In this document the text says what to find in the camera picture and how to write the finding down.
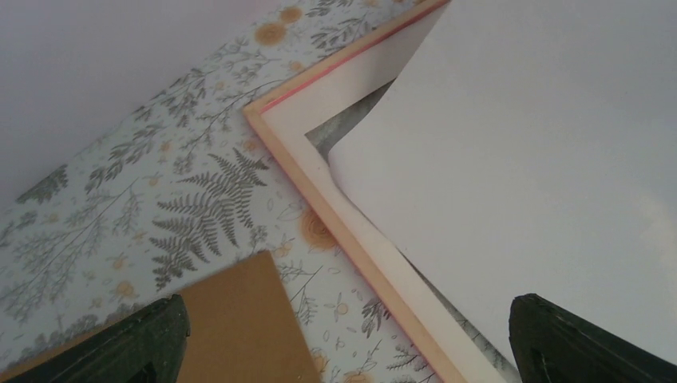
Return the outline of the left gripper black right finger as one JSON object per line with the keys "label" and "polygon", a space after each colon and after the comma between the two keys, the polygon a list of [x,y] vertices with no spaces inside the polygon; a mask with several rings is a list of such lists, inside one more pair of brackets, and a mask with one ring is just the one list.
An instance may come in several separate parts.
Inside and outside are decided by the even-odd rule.
{"label": "left gripper black right finger", "polygon": [[675,382],[676,365],[537,294],[513,299],[509,342],[523,382]]}

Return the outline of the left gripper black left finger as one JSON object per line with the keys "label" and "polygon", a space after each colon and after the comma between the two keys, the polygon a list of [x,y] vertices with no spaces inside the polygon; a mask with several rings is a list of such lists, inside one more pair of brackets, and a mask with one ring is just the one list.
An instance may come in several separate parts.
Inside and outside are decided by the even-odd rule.
{"label": "left gripper black left finger", "polygon": [[183,298],[159,299],[9,382],[175,382],[191,326]]}

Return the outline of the brown cardboard backing board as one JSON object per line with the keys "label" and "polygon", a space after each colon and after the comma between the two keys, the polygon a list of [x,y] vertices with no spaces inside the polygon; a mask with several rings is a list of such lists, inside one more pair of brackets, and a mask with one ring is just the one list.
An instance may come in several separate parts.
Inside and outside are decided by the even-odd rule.
{"label": "brown cardboard backing board", "polygon": [[[191,332],[175,382],[321,381],[269,252],[177,294],[187,308]],[[102,330],[41,353],[3,373],[1,379],[9,382]]]}

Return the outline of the cat and books photo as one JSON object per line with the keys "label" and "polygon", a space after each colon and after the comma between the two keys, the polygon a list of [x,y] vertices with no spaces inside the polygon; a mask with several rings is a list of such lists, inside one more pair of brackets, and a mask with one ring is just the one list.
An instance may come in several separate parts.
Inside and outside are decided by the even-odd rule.
{"label": "cat and books photo", "polygon": [[505,357],[535,293],[675,362],[675,2],[453,1],[328,162]]}

